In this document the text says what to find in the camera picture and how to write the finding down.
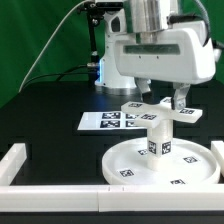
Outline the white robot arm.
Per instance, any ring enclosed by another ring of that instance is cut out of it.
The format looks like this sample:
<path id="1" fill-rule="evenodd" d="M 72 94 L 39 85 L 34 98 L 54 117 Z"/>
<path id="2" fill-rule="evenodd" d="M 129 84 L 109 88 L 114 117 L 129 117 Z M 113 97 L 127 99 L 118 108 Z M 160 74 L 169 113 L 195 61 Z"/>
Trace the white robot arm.
<path id="1" fill-rule="evenodd" d="M 103 9 L 105 53 L 98 90 L 125 95 L 139 90 L 152 101 L 148 82 L 171 82 L 171 105 L 180 110 L 192 85 L 215 74 L 214 47 L 204 18 L 183 15 L 178 0 L 95 0 Z"/>

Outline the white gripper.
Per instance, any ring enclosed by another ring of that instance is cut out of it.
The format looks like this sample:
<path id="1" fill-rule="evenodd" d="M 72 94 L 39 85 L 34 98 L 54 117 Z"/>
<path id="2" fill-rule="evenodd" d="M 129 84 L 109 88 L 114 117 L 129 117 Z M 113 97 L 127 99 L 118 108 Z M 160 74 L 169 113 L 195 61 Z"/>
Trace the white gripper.
<path id="1" fill-rule="evenodd" d="M 141 44 L 134 35 L 121 35 L 114 48 L 116 67 L 123 76 L 138 77 L 134 81 L 143 102 L 152 97 L 147 79 L 176 82 L 172 109 L 181 110 L 186 107 L 189 84 L 209 81 L 215 74 L 212 41 L 204 45 L 205 39 L 203 21 L 176 23 L 158 32 L 155 43 Z"/>

